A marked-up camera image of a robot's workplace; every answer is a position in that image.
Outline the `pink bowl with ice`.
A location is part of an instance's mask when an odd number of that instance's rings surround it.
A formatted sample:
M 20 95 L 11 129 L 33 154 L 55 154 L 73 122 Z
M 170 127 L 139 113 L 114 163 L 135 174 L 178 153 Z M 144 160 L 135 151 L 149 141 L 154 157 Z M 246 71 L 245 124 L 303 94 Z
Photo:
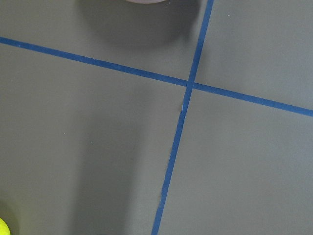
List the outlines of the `pink bowl with ice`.
M 126 1 L 137 4 L 155 4 L 159 2 L 164 2 L 166 0 L 126 0 Z

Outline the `orange mandarin fruit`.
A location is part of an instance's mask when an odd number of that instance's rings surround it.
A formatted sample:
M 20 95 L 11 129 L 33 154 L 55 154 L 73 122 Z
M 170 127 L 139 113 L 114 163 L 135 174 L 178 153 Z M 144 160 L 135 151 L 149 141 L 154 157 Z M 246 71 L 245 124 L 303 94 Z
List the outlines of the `orange mandarin fruit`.
M 1 218 L 0 218 L 0 235 L 11 235 L 7 224 Z

